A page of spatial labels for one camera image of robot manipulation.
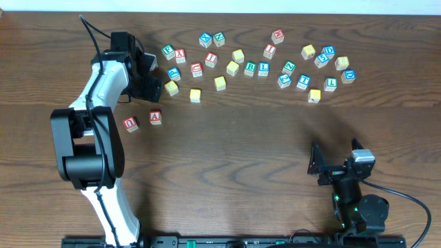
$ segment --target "green block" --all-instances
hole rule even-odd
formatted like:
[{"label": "green block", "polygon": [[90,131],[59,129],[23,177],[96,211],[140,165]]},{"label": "green block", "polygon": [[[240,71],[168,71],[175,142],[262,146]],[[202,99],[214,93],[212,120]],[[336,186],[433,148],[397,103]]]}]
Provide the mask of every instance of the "green block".
[{"label": "green block", "polygon": [[253,72],[256,70],[256,64],[251,61],[248,61],[247,65],[245,66],[245,69],[249,70],[250,72]]},{"label": "green block", "polygon": [[196,248],[196,241],[187,241],[187,248]]},{"label": "green block", "polygon": [[216,41],[222,41],[223,39],[225,39],[222,32],[215,34],[214,38],[216,39]]},{"label": "green block", "polygon": [[335,78],[327,78],[326,85],[330,87],[337,87],[337,79]]},{"label": "green block", "polygon": [[173,47],[172,47],[171,45],[166,45],[166,46],[163,48],[163,53],[164,53],[165,55],[171,54],[172,52],[174,52],[174,49],[173,49]]},{"label": "green block", "polygon": [[293,72],[294,69],[296,69],[296,64],[292,63],[291,61],[287,61],[286,64],[283,66],[286,70],[289,70],[290,72]]}]

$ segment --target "wooden tabletop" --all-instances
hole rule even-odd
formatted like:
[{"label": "wooden tabletop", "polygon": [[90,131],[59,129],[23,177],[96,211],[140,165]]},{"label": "wooden tabletop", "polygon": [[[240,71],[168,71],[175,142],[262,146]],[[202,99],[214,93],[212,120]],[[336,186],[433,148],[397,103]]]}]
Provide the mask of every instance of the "wooden tabletop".
[{"label": "wooden tabletop", "polygon": [[[441,243],[441,18],[411,16],[294,14],[83,13],[106,33],[128,31],[158,56],[159,72],[176,66],[161,48],[184,48],[178,64],[179,93],[165,90],[159,103],[118,104],[114,116],[123,142],[123,185],[134,213],[148,233],[183,236],[289,235],[339,230],[332,188],[307,175],[311,141],[329,161],[341,163],[356,137],[376,156],[368,181],[420,199],[433,223],[424,247]],[[79,13],[6,12],[0,20],[0,247],[59,247],[65,236],[102,236],[96,214],[72,183],[61,180],[49,117],[66,108],[91,73],[94,46]],[[263,57],[271,31],[283,29],[272,60]],[[203,32],[224,32],[226,44],[208,49]],[[101,50],[108,39],[96,34]],[[323,90],[325,78],[340,78],[329,65],[318,69],[300,51],[333,45],[348,56],[354,83],[339,79],[319,104],[296,88],[300,74]],[[232,51],[245,61],[268,61],[268,77],[232,77]],[[193,78],[189,65],[208,52],[215,68]],[[294,83],[280,89],[286,60],[297,68]],[[217,92],[214,78],[225,76]],[[190,103],[191,88],[202,89],[201,104]],[[163,124],[150,125],[160,109]],[[137,116],[140,129],[128,133],[123,119]],[[388,235],[413,244],[426,223],[424,210],[409,200],[361,185],[363,194],[390,202]]]}]

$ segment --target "wooden cube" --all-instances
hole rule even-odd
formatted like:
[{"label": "wooden cube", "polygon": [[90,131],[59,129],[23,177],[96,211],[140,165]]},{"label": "wooden cube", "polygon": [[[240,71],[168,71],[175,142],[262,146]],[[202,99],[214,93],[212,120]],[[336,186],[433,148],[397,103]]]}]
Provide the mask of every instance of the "wooden cube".
[{"label": "wooden cube", "polygon": [[310,90],[308,94],[308,103],[318,103],[320,101],[320,90]]},{"label": "wooden cube", "polygon": [[192,68],[193,77],[202,76],[202,65],[201,65],[201,63],[191,64],[190,67]]},{"label": "wooden cube", "polygon": [[315,53],[316,50],[312,45],[307,45],[302,49],[302,56],[305,60],[312,58],[315,55]]},{"label": "wooden cube", "polygon": [[349,59],[346,56],[336,59],[336,70],[344,70],[349,66]]},{"label": "wooden cube", "polygon": [[265,50],[263,51],[263,56],[267,57],[268,59],[272,59],[274,56],[274,53],[276,53],[276,47],[273,45],[268,44]]},{"label": "wooden cube", "polygon": [[214,53],[209,52],[205,57],[205,65],[214,68],[214,66],[216,66],[217,63],[218,63],[218,56],[215,55]]},{"label": "wooden cube", "polygon": [[199,37],[199,44],[204,48],[208,48],[212,44],[212,40],[212,36],[205,32]]},{"label": "wooden cube", "polygon": [[335,78],[327,78],[325,80],[325,91],[333,92],[337,89],[337,79]]},{"label": "wooden cube", "polygon": [[169,69],[167,73],[171,80],[179,81],[181,79],[181,74],[179,73],[178,68]]},{"label": "wooden cube", "polygon": [[268,76],[269,74],[269,63],[260,62],[258,76]]},{"label": "wooden cube", "polygon": [[185,51],[184,49],[178,49],[174,51],[174,56],[176,57],[177,63],[185,63]]},{"label": "wooden cube", "polygon": [[280,88],[283,89],[284,87],[291,85],[291,78],[288,74],[282,74],[280,77],[278,77],[277,83]]},{"label": "wooden cube", "polygon": [[352,83],[356,80],[356,72],[353,70],[345,70],[342,73],[342,83]]},{"label": "wooden cube", "polygon": [[233,52],[233,61],[236,63],[242,63],[245,60],[245,55],[243,54],[242,50],[236,50]]},{"label": "wooden cube", "polygon": [[247,65],[245,66],[245,71],[243,73],[247,76],[253,76],[255,71],[256,71],[256,64],[251,61],[248,61]]},{"label": "wooden cube", "polygon": [[162,51],[167,60],[174,58],[174,48],[172,47],[172,45],[166,45],[165,47],[163,47]]},{"label": "wooden cube", "polygon": [[201,102],[201,90],[191,89],[190,90],[190,101],[192,103],[200,103]]},{"label": "wooden cube", "polygon": [[151,111],[150,112],[150,123],[152,125],[160,125],[162,121],[162,116],[160,111]]},{"label": "wooden cube", "polygon": [[310,80],[311,80],[310,77],[308,77],[307,75],[301,74],[300,78],[298,79],[298,82],[297,82],[297,88],[302,89],[302,90],[306,90],[306,88],[309,85]]},{"label": "wooden cube", "polygon": [[322,53],[328,57],[328,59],[332,59],[336,54],[336,50],[332,45],[325,46],[322,50]]},{"label": "wooden cube", "polygon": [[323,66],[325,66],[326,64],[328,64],[329,59],[326,55],[324,54],[319,54],[316,57],[316,60],[314,61],[314,63],[317,65],[318,68],[322,68]]},{"label": "wooden cube", "polygon": [[287,61],[285,65],[283,66],[282,73],[288,74],[291,76],[291,74],[294,72],[294,69],[296,69],[296,64],[292,63],[291,61]]},{"label": "wooden cube", "polygon": [[239,64],[237,64],[234,61],[229,62],[227,66],[227,73],[232,76],[236,76],[238,71],[239,71]]},{"label": "wooden cube", "polygon": [[133,116],[124,120],[124,127],[129,132],[133,132],[139,128]]},{"label": "wooden cube", "polygon": [[219,32],[214,35],[214,44],[216,47],[220,47],[222,45],[225,45],[225,36],[222,32]]},{"label": "wooden cube", "polygon": [[214,79],[214,85],[216,86],[216,90],[225,90],[227,88],[227,83],[225,82],[225,77],[220,76]]},{"label": "wooden cube", "polygon": [[166,83],[164,85],[164,87],[165,87],[165,90],[167,90],[168,94],[170,94],[170,96],[174,96],[175,94],[177,94],[179,92],[178,86],[176,85],[176,83],[173,80]]},{"label": "wooden cube", "polygon": [[282,43],[284,38],[285,34],[282,32],[282,30],[276,30],[271,35],[271,40],[273,41],[274,45]]}]

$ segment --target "white wall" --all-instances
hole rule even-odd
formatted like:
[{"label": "white wall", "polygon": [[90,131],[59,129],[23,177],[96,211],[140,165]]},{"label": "white wall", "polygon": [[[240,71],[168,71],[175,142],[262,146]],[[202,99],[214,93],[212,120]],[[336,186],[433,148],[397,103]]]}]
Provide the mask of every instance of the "white wall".
[{"label": "white wall", "polygon": [[440,15],[441,0],[0,0],[0,8],[6,11]]}]

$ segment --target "wood grain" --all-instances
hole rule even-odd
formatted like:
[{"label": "wood grain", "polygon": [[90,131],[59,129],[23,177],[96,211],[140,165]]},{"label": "wood grain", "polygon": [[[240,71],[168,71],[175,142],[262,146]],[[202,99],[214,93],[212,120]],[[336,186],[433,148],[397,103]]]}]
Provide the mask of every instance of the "wood grain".
[{"label": "wood grain", "polygon": [[[180,92],[160,103],[119,104],[115,119],[123,141],[123,184],[146,231],[181,235],[281,235],[307,228],[339,228],[332,214],[331,188],[306,175],[309,146],[319,141],[329,160],[341,163],[358,137],[376,155],[369,181],[411,194],[432,211],[423,247],[441,243],[441,18],[352,15],[86,13],[103,31],[126,30],[160,70],[175,66],[161,55],[171,43],[185,48],[178,68]],[[246,61],[267,61],[263,48],[282,28],[267,78],[226,74],[232,51]],[[202,32],[223,31],[223,47],[202,48]],[[101,49],[109,41],[98,36]],[[318,105],[295,85],[276,82],[286,60],[297,64],[293,78],[340,77],[333,65],[318,70],[303,61],[301,47],[334,45],[349,57],[358,78],[323,92]],[[219,56],[214,69],[193,79],[190,63],[208,51]],[[89,202],[57,172],[49,116],[67,107],[90,76],[92,42],[77,13],[7,12],[0,20],[0,247],[59,247],[65,236],[100,236],[103,230]],[[214,77],[227,89],[216,92]],[[189,90],[202,89],[202,103]],[[163,124],[147,113],[160,108]],[[129,134],[122,120],[135,115],[140,130]],[[410,246],[426,216],[414,203],[362,185],[391,204],[386,234],[403,235]]]}]

